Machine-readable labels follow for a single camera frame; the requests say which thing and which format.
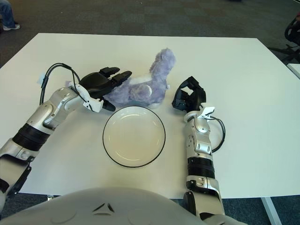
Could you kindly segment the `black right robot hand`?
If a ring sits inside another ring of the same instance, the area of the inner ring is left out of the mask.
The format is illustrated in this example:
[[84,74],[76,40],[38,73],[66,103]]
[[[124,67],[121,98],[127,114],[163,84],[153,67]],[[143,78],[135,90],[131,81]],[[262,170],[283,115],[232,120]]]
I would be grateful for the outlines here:
[[206,92],[194,77],[189,77],[176,90],[172,106],[175,109],[191,112],[199,111],[206,103]]

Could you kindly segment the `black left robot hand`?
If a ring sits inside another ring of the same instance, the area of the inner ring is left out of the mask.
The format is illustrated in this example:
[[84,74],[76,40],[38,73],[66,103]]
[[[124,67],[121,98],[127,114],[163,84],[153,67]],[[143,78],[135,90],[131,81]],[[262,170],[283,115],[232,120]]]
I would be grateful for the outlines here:
[[98,72],[86,75],[79,84],[88,91],[92,98],[103,100],[104,109],[114,112],[116,107],[104,96],[111,93],[115,87],[120,86],[132,75],[131,71],[116,74],[119,71],[118,67],[105,67]]

